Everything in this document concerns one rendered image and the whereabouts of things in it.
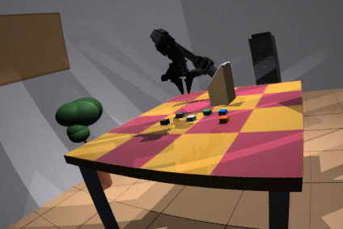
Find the blue block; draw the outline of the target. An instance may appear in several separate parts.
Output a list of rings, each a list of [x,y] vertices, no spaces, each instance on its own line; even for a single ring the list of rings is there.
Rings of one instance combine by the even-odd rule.
[[[218,111],[219,116],[225,116],[227,115],[227,109],[221,109]]]

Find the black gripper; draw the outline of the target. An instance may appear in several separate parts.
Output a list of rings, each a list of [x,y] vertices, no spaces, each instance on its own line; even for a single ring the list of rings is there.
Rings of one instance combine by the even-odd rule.
[[[193,69],[193,70],[189,71],[187,64],[186,64],[186,62],[188,62],[188,61],[185,60],[185,58],[178,59],[176,61],[172,61],[172,65],[176,65],[176,62],[180,63],[184,67],[184,72],[180,73],[180,76],[178,78],[172,78],[170,82],[173,82],[178,87],[181,94],[183,95],[184,94],[184,88],[183,88],[182,78],[180,78],[180,77],[186,76],[184,81],[186,82],[187,92],[188,92],[188,94],[190,94],[193,78],[195,78],[197,76],[201,76],[202,74],[204,74],[203,69],[200,68],[200,69],[196,69],[196,70]],[[169,78],[168,78],[167,74],[163,74],[161,76],[162,82],[167,81],[168,79]]]

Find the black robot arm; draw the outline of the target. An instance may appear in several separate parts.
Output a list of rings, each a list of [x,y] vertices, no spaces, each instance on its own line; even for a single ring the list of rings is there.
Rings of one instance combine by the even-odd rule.
[[[214,77],[218,69],[213,66],[214,61],[212,59],[191,53],[189,50],[176,43],[175,39],[173,39],[168,33],[169,32],[160,28],[158,30],[155,29],[150,34],[150,38],[155,42],[156,50],[158,50],[164,57],[167,55],[167,57],[172,61],[186,57],[193,62],[196,69],[202,68],[204,74],[208,74],[211,78]],[[178,78],[180,73],[183,72],[184,67],[180,63],[176,62],[176,65],[169,64],[166,74],[169,79],[172,79]]]

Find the green block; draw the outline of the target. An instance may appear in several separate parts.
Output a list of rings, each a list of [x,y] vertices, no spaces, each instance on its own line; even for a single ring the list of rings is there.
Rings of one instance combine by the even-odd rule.
[[[205,111],[203,111],[204,116],[210,115],[212,113],[211,109],[206,109]]]

